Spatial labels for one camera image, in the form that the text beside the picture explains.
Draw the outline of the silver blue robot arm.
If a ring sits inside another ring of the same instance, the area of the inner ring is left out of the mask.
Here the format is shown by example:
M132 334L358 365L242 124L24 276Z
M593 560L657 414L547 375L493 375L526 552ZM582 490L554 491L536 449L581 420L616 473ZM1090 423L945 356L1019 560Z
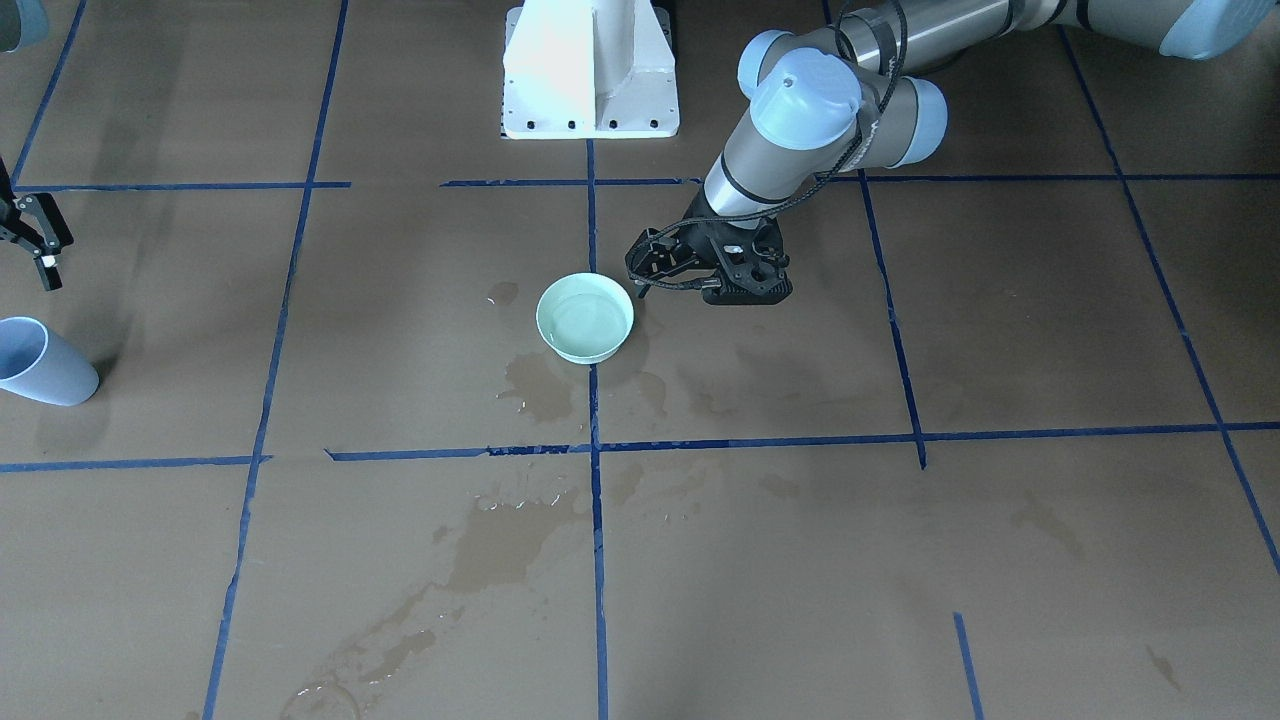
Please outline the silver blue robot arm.
M792 290L778 215L835 177L925 160L948 106L919 72L1014 31L1071 26L1206 60L1236 46L1270 1L882 1L846 5L806 35L769 29L737 65L748 110L685 217L644 231L625 265L639 293L772 305Z

